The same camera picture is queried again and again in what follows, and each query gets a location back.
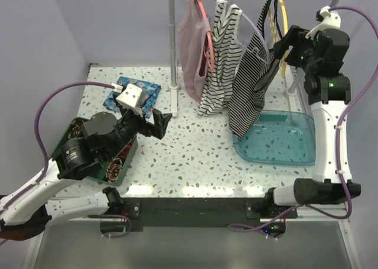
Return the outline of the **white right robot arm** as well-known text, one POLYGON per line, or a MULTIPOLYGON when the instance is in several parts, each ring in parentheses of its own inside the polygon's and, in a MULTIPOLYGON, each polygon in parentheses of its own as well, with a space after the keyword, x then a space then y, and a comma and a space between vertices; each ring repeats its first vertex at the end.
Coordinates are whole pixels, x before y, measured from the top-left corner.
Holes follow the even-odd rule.
POLYGON ((336 29, 309 31, 293 25, 274 45, 274 59, 284 59, 304 73, 304 89, 315 124, 315 165, 310 179, 298 178, 290 186, 270 188, 252 209, 271 218, 300 206, 347 204, 360 196, 361 186, 353 182, 348 165, 346 121, 351 107, 351 84, 340 72, 350 45, 347 33, 336 29))

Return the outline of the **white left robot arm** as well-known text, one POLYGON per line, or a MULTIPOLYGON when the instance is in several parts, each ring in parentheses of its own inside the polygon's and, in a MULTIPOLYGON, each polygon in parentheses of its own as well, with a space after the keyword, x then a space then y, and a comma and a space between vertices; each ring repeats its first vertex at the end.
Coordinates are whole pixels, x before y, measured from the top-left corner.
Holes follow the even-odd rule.
POLYGON ((97 174, 138 135, 162 139, 171 113, 154 109, 153 122, 127 110, 120 119, 99 112, 81 125, 82 136, 62 145, 41 173, 10 195, 1 197, 1 239, 24 241, 47 227, 81 216, 116 217, 123 208, 114 187, 78 199, 54 200, 61 190, 97 174))

